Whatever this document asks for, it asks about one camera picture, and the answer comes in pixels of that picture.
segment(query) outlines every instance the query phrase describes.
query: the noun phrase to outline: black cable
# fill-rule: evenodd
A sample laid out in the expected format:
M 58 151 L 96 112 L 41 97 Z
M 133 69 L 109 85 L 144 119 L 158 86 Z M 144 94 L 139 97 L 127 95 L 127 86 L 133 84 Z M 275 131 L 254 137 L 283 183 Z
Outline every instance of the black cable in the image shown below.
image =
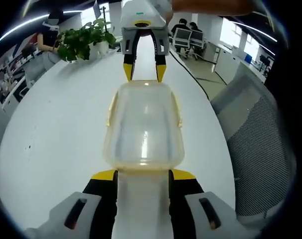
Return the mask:
M 177 63 L 179 63 L 189 74 L 190 76 L 195 80 L 195 82 L 199 85 L 199 87 L 201 87 L 201 89 L 203 90 L 203 92 L 206 94 L 206 97 L 208 100 L 209 99 L 209 96 L 207 95 L 206 91 L 204 90 L 204 88 L 200 85 L 200 83 L 198 83 L 198 81 L 196 80 L 196 78 L 192 75 L 192 73 L 185 67 L 183 66 L 182 63 L 179 62 L 179 60 L 172 54 L 172 52 L 170 51 L 170 54 L 173 56 L 173 58 L 177 61 Z
M 202 80 L 202 81 L 208 81 L 208 82 L 212 82 L 212 83 L 217 83 L 217 84 L 224 84 L 224 82 L 217 82 L 217 81 L 211 81 L 208 79 L 204 79 L 204 78 L 199 78 L 199 77 L 195 77 L 197 80 Z

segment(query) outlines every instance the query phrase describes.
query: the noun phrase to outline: potted plant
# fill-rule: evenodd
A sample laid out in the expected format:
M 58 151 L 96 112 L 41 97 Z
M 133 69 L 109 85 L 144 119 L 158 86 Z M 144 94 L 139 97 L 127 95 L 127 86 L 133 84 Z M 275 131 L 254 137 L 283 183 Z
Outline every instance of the potted plant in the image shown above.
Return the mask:
M 60 46 L 58 55 L 64 61 L 75 61 L 77 59 L 89 60 L 95 59 L 97 52 L 102 55 L 106 54 L 109 45 L 116 42 L 113 34 L 104 28 L 110 22 L 104 19 L 97 19 L 93 23 L 89 22 L 78 30 L 70 29 L 58 36 Z

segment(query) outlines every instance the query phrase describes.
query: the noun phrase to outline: white cabinet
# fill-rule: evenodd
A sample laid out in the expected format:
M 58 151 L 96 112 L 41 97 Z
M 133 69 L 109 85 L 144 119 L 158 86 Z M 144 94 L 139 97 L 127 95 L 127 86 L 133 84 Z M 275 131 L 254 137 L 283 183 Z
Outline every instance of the white cabinet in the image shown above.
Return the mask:
M 215 66 L 215 72 L 229 84 L 235 77 L 241 61 L 231 53 L 221 49 L 220 55 Z
M 203 54 L 203 59 L 208 62 L 216 63 L 220 48 L 211 42 L 206 42 L 206 48 Z

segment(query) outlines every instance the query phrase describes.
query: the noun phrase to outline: window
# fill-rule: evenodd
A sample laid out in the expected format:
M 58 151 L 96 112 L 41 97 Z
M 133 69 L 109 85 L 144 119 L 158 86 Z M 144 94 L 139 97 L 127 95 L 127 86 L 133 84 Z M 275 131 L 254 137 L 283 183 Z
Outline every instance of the window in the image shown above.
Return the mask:
M 109 3 L 104 3 L 99 5 L 100 8 L 105 7 L 105 13 L 106 13 L 106 22 L 110 21 L 110 9 L 109 9 Z M 101 16 L 99 18 L 103 18 L 103 12 L 101 9 Z M 81 12 L 81 23 L 84 26 L 88 22 L 93 22 L 96 20 L 95 12 L 93 11 L 93 8 L 88 8 Z
M 239 47 L 241 35 L 242 29 L 238 25 L 223 18 L 220 41 L 223 41 L 230 46 Z
M 259 43 L 257 40 L 252 38 L 250 35 L 247 35 L 244 52 L 249 54 L 252 57 L 253 61 L 256 61 L 257 53 L 259 51 Z
M 121 7 L 123 7 L 126 4 L 126 2 L 128 2 L 128 1 L 131 1 L 131 0 L 122 0 L 122 6 Z

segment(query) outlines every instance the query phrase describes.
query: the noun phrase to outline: white pot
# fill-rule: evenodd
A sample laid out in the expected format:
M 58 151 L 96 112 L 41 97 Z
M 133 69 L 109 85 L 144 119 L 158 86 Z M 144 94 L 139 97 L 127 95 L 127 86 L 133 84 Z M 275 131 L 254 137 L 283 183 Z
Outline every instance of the white pot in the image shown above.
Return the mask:
M 93 44 L 90 44 L 89 47 L 90 47 L 89 60 L 94 61 L 94 60 L 98 59 L 98 50 L 97 50 L 97 48 Z
M 96 47 L 97 47 L 97 49 L 98 49 L 99 54 L 100 54 L 102 57 L 106 56 L 106 55 L 108 54 L 108 52 L 109 52 L 109 44 L 108 44 L 108 42 L 106 42 L 106 41 L 98 42 L 98 43 L 96 44 Z

